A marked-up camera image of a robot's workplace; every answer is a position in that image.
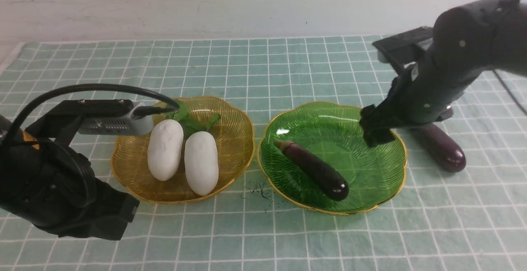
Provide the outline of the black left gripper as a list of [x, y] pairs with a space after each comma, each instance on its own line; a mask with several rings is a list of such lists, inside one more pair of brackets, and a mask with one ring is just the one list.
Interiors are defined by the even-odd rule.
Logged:
[[58, 237], [120, 240], [139, 207], [94, 175], [90, 162], [53, 141], [8, 147], [8, 211]]

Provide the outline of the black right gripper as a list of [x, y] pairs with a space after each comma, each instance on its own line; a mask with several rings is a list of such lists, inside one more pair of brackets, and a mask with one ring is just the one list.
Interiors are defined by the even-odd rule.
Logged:
[[378, 105], [361, 109], [359, 124], [368, 147], [395, 140], [393, 129], [420, 129], [453, 117], [452, 104], [466, 89], [464, 83], [410, 74], [394, 78], [388, 96]]

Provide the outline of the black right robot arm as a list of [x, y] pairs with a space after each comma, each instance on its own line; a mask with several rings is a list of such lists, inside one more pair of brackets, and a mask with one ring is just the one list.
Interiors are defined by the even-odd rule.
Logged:
[[443, 12], [433, 27], [374, 41], [397, 77], [379, 105], [361, 110], [369, 147], [394, 141], [392, 129], [416, 129], [453, 115], [450, 106], [484, 71], [526, 76], [526, 3], [478, 0]]

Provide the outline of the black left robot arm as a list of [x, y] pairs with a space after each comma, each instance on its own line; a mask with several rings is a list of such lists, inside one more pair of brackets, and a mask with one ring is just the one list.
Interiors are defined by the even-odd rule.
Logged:
[[68, 129], [33, 124], [5, 142], [11, 126], [1, 117], [1, 209], [59, 238], [121, 240], [139, 200], [98, 179]]

